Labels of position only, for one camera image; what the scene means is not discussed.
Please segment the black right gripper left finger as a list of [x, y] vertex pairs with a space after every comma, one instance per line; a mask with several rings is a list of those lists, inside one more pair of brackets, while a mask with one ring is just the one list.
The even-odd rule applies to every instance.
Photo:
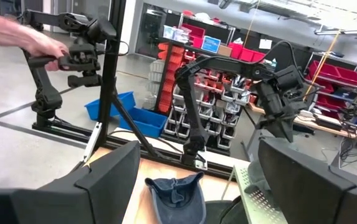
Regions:
[[0, 224], [121, 224], [139, 163], [133, 141], [36, 190], [0, 189]]

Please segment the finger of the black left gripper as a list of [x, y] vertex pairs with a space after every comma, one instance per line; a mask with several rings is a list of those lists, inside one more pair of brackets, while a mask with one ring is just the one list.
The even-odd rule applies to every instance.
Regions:
[[255, 129], [267, 129], [269, 126], [273, 126], [276, 122], [277, 119], [267, 119], [264, 115], [262, 115], [254, 124], [254, 127]]
[[285, 138], [288, 142], [293, 142], [293, 120], [275, 120], [269, 124], [269, 132], [276, 138]]

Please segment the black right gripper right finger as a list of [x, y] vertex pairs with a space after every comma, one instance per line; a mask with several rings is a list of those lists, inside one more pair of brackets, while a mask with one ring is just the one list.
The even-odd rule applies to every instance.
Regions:
[[357, 224], [357, 175], [263, 139], [258, 158], [288, 224]]

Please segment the blue denim cap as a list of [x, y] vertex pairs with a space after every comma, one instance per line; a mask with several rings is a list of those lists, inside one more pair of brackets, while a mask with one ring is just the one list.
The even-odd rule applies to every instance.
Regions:
[[158, 224], [205, 224], [206, 203], [199, 181], [202, 172], [181, 179], [146, 178]]

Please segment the person's forearm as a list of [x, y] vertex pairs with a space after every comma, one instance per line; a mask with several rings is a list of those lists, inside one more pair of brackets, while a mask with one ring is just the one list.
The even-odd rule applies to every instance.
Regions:
[[0, 16], [0, 46], [28, 47], [34, 43], [29, 30]]

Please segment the wooden workbench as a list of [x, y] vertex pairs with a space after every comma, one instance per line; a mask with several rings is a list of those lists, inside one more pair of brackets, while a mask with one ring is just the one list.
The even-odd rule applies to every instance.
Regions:
[[319, 116], [318, 121], [321, 121], [323, 126], [320, 126], [316, 121], [315, 118], [309, 118], [309, 117], [304, 117], [304, 116], [298, 116], [295, 118], [294, 123], [295, 124], [301, 124], [303, 126], [307, 126], [309, 128], [321, 130], [321, 131], [326, 131], [328, 133], [332, 133], [338, 136], [344, 136], [348, 137], [351, 139], [357, 139], [357, 130], [355, 133], [348, 132], [345, 128], [343, 128], [340, 125], [340, 122], [331, 119], [326, 116]]

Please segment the grey bin shelving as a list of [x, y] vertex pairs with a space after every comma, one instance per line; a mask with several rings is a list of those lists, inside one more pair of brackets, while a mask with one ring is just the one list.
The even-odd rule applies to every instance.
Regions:
[[[249, 91], [251, 84], [251, 80], [239, 77], [224, 77], [220, 80], [195, 79], [196, 111], [209, 135], [206, 143], [208, 151], [230, 154], [242, 109], [252, 99]], [[188, 107], [184, 104], [183, 92], [175, 85], [168, 121], [161, 136], [183, 144], [189, 139], [189, 132]]]

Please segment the pale green perforated shelf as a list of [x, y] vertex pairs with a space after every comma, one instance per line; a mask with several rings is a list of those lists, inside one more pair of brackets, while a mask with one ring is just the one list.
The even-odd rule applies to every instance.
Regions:
[[221, 196], [222, 200], [233, 180], [237, 182], [249, 224], [288, 224], [283, 213], [273, 208], [261, 191], [256, 190], [250, 194], [244, 192], [250, 185], [247, 166], [234, 165], [232, 167], [232, 172]]

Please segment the red bins row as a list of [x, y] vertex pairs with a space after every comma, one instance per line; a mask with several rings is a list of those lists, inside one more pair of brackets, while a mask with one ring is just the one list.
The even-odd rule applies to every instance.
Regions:
[[182, 27], [190, 30], [189, 42], [194, 48], [201, 49], [203, 38], [207, 35], [221, 40], [217, 54], [246, 62], [257, 61], [265, 55], [265, 49], [259, 47], [262, 37], [259, 33], [250, 31], [247, 35], [245, 29], [225, 29], [194, 21], [183, 23]]

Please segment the blue and white box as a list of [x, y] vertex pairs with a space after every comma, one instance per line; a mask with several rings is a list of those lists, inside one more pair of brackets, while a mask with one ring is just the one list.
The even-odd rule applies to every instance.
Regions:
[[205, 35], [202, 41], [201, 49], [216, 54], [219, 50], [220, 44], [220, 39]]

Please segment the orange bin rack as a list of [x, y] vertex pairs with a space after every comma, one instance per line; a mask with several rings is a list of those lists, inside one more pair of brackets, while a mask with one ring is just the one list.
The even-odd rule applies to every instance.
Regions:
[[175, 71], [188, 61], [184, 55], [191, 48], [191, 45], [181, 44], [174, 40], [167, 40], [158, 44], [158, 58], [163, 61], [164, 65], [156, 96], [155, 112], [163, 115], [169, 113], [173, 100], [171, 94], [174, 89]]

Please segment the blue plastic bin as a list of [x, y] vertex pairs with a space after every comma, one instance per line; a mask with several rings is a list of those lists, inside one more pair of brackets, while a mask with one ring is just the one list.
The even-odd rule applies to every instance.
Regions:
[[138, 129], [145, 135], [158, 138], [167, 121], [167, 117], [152, 111], [132, 108], [128, 114], [137, 125]]
[[[134, 94], [132, 91], [119, 93], [118, 99], [120, 100], [120, 103], [123, 105], [124, 109], [126, 109], [127, 111], [131, 110], [136, 106]], [[100, 100], [97, 99], [90, 103], [87, 103], [84, 107], [87, 110], [89, 118], [91, 120], [97, 121], [100, 109]], [[110, 116], [118, 116], [119, 114], [120, 112], [115, 108], [115, 106], [111, 105]]]

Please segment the white frame bracket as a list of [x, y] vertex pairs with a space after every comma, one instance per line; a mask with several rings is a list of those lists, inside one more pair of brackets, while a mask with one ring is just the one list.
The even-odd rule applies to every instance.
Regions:
[[83, 158], [82, 158], [82, 162], [86, 163], [89, 159], [90, 156], [92, 155], [92, 152], [95, 148], [97, 139], [100, 135], [100, 131], [102, 129], [102, 123], [101, 122], [97, 122], [91, 135], [90, 138], [88, 140], [88, 143], [86, 145], [86, 148], [84, 150], [84, 154], [83, 154]]

